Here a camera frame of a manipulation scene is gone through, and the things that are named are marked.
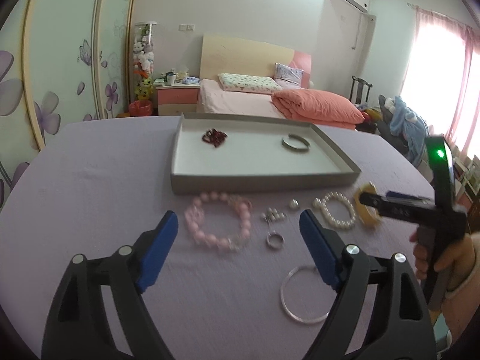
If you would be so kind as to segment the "right hand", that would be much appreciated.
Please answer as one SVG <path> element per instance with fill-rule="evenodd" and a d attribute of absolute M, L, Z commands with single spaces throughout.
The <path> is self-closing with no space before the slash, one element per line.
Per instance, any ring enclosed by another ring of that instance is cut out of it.
<path fill-rule="evenodd" d="M 414 232 L 409 240 L 414 244 L 413 255 L 415 257 L 416 277 L 424 281 L 428 275 L 429 263 L 427 262 L 428 251 L 425 246 L 418 242 L 417 232 Z M 450 280 L 447 290 L 452 292 L 457 289 L 473 272 L 477 261 L 477 247 L 479 246 L 479 234 L 467 234 L 461 240 L 450 244 L 434 264 L 436 272 L 451 269 Z"/>

